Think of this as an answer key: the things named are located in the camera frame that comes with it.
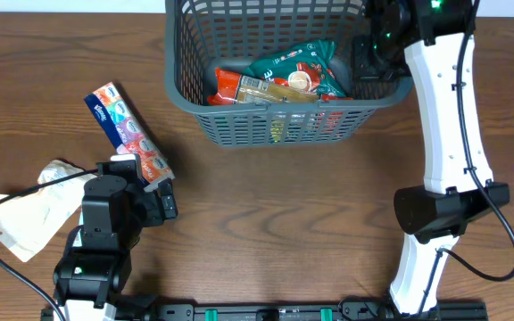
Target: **wooden table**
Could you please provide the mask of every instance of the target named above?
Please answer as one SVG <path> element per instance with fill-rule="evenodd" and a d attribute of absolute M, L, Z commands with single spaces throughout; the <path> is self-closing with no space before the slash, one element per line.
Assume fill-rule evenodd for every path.
<path fill-rule="evenodd" d="M 337 301 L 379 297 L 394 278 L 402 230 L 395 190 L 422 184 L 414 93 L 378 111 L 340 144 L 223 149 L 164 93 L 163 15 L 0 14 L 0 193 L 33 185 L 52 159 L 92 168 L 113 154 L 82 98 L 118 80 L 162 142 L 176 172 L 176 221 L 142 233 L 126 293 L 199 303 Z M 477 105 L 496 178 L 511 186 L 514 227 L 514 19 L 481 19 Z M 52 292 L 73 216 L 27 264 L 0 255 Z M 482 270 L 506 273 L 510 242 L 494 215 L 455 248 Z M 514 320 L 514 279 L 479 279 L 450 259 L 438 297 L 485 300 Z M 0 319 L 34 320 L 45 303 L 0 268 Z"/>

